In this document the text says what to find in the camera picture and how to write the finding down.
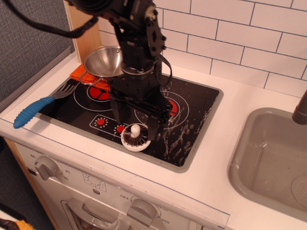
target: faucet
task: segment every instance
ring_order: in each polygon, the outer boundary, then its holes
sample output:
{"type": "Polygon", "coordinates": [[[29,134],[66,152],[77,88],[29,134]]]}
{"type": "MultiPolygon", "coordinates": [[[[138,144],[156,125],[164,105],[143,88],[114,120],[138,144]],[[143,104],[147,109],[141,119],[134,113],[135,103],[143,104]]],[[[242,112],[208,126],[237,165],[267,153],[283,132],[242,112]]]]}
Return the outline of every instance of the faucet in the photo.
{"type": "Polygon", "coordinates": [[[307,91],[295,108],[292,119],[300,125],[307,125],[307,91]]]}

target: black cable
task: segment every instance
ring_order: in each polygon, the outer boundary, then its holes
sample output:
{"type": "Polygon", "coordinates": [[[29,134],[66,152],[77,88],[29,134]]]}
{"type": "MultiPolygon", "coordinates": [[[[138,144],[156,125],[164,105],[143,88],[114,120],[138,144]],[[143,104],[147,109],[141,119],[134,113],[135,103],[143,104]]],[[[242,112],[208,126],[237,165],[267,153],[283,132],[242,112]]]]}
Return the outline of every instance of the black cable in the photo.
{"type": "Polygon", "coordinates": [[[91,28],[97,21],[98,21],[98,17],[97,16],[93,16],[92,19],[90,19],[88,22],[86,22],[83,26],[80,26],[79,28],[73,30],[73,31],[65,31],[65,30],[61,30],[59,28],[50,26],[50,25],[46,25],[46,24],[42,24],[42,23],[37,23],[32,21],[31,19],[27,18],[26,16],[24,16],[23,14],[21,14],[14,6],[13,4],[10,2],[10,0],[3,0],[3,2],[7,5],[7,7],[17,16],[19,17],[21,20],[23,20],[25,23],[27,23],[29,26],[44,31],[44,32],[49,32],[52,34],[56,34],[56,35],[61,35],[63,37],[67,37],[67,38],[78,38],[81,37],[84,32],[86,30],[88,30],[89,28],[91,28]]]}
{"type": "Polygon", "coordinates": [[[169,75],[169,77],[168,77],[168,79],[167,79],[167,81],[166,81],[166,83],[164,83],[164,84],[162,84],[162,83],[159,81],[159,79],[156,77],[158,83],[159,83],[161,86],[167,86],[167,85],[171,82],[171,80],[172,80],[172,78],[173,78],[172,66],[171,66],[171,64],[168,62],[168,60],[167,60],[164,56],[162,56],[161,54],[159,54],[158,59],[160,59],[161,61],[163,61],[163,62],[169,67],[169,69],[170,69],[170,71],[171,71],[171,72],[170,72],[170,75],[169,75]]]}

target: stainless steel bowl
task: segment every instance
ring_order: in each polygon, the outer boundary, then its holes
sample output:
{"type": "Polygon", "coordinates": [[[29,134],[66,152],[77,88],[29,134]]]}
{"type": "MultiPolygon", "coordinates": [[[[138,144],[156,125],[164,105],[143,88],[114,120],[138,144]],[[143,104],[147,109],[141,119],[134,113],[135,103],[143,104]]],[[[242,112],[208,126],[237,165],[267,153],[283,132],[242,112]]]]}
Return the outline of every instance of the stainless steel bowl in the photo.
{"type": "Polygon", "coordinates": [[[122,54],[119,46],[107,46],[90,53],[83,66],[87,72],[97,77],[110,78],[123,74],[122,54]]]}

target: black stovetop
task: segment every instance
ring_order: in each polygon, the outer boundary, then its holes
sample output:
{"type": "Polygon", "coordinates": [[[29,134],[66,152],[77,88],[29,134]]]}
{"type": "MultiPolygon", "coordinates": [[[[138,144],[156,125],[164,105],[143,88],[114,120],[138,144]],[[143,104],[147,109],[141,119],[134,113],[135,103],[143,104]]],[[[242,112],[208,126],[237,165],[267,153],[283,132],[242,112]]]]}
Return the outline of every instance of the black stovetop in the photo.
{"type": "MultiPolygon", "coordinates": [[[[101,138],[102,142],[108,140],[113,145],[114,143],[121,145],[120,133],[127,125],[146,124],[145,114],[134,110],[126,123],[118,124],[110,108],[108,92],[82,85],[73,79],[68,79],[67,83],[76,85],[74,93],[66,98],[56,99],[54,103],[42,109],[40,113],[45,115],[42,117],[46,117],[46,120],[54,118],[59,121],[57,124],[60,126],[84,130],[95,135],[95,139],[101,138]]],[[[173,105],[172,117],[163,132],[142,153],[181,167],[219,91],[172,78],[169,85],[162,88],[161,92],[173,105]]]]}

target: blue fork handle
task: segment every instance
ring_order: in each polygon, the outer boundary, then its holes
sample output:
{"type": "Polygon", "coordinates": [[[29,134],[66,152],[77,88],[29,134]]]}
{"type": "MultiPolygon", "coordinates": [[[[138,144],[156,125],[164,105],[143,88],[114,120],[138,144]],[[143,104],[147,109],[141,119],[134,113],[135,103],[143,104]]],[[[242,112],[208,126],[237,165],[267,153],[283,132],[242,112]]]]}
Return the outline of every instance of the blue fork handle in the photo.
{"type": "Polygon", "coordinates": [[[14,120],[13,127],[14,128],[23,127],[35,116],[35,114],[38,113],[38,111],[40,111],[46,105],[53,103],[54,100],[55,100],[54,97],[44,97],[36,102],[33,102],[18,114],[18,116],[14,120]]]}

